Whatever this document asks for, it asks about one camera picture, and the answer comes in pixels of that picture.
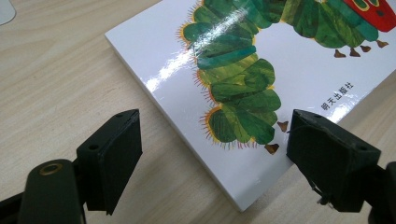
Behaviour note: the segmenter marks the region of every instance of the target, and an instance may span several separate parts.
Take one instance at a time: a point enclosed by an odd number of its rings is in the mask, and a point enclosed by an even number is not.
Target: table
[[[239,213],[177,136],[106,42],[104,33],[158,0],[13,0],[0,26],[0,201],[24,189],[38,164],[73,160],[76,148],[112,115],[139,108],[144,154],[114,215],[89,223],[365,223],[316,203],[292,166]],[[396,161],[396,73],[340,125]]]

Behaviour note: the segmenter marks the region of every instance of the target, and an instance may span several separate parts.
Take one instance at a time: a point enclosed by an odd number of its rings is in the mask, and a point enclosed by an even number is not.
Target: caterpillar illustration
[[[274,67],[256,54],[254,37],[280,21],[324,48],[349,46],[350,56],[363,41],[378,40],[378,30],[396,25],[384,0],[203,0],[191,11],[192,21],[180,36],[198,67],[197,78],[208,90],[213,108],[205,115],[208,136],[215,142],[267,145],[281,101],[274,91]],[[363,52],[370,47],[361,46]],[[273,154],[274,149],[267,147]]]

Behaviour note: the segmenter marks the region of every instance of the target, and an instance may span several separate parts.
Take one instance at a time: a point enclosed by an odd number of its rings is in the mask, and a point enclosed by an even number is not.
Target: brown foot
[[[265,145],[265,149],[271,154],[274,155],[279,148],[278,144],[273,144],[273,145]]]
[[[285,121],[285,122],[277,122],[277,125],[279,125],[279,128],[280,128],[280,130],[283,132],[283,133],[285,133],[286,132],[286,130],[288,129],[288,124],[289,124],[289,122],[288,121]]]
[[[370,47],[369,46],[362,46],[361,45],[361,50],[363,50],[363,52],[368,52],[368,51],[370,51]]]
[[[383,42],[380,40],[376,40],[376,44],[380,47],[380,48],[384,48],[386,45],[388,45],[388,42]]]
[[[360,57],[359,53],[356,52],[356,50],[353,49],[353,48],[350,48],[349,56],[351,56],[351,57]]]
[[[334,58],[345,58],[346,55],[341,53],[338,49],[335,50]]]

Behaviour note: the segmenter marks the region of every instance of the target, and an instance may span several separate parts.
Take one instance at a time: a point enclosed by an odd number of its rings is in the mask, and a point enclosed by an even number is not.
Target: book
[[[396,6],[379,2],[163,0],[106,38],[244,211],[292,166],[293,109],[338,122],[395,70]]]

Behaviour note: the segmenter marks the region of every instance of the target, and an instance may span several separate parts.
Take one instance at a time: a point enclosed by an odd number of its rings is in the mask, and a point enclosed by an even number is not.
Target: wooden table
[[[38,164],[76,157],[76,148],[112,115],[139,108],[144,154],[114,215],[89,223],[365,223],[370,211],[340,214],[296,166],[244,213],[143,92],[104,33],[158,0],[13,0],[16,18],[0,26],[0,201],[24,189]],[[341,126],[396,161],[396,73]]]

